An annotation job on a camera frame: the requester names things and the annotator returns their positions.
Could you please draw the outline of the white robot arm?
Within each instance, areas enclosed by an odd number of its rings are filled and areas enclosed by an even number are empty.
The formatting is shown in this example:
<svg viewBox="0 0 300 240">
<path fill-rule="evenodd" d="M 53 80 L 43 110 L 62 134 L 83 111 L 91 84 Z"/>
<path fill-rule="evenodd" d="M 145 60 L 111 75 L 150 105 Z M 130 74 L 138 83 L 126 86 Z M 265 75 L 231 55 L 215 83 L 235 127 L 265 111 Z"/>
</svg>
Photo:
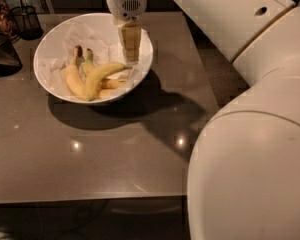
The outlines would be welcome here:
<svg viewBox="0 0 300 240">
<path fill-rule="evenodd" d="M 249 85 L 194 146 L 187 176 L 191 240 L 300 240 L 300 6 L 174 2 Z"/>
</svg>

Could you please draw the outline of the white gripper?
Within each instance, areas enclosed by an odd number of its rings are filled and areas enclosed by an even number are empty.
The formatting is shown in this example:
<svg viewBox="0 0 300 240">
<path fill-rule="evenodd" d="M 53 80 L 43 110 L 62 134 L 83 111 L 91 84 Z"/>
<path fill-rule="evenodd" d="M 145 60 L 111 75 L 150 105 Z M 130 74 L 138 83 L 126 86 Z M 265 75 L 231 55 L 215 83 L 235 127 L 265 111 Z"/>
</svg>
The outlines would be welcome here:
<svg viewBox="0 0 300 240">
<path fill-rule="evenodd" d="M 137 19 L 146 10 L 147 0 L 106 0 L 111 14 L 121 20 Z M 141 43 L 141 26 L 134 21 L 118 28 L 123 55 L 128 63 L 137 63 Z"/>
</svg>

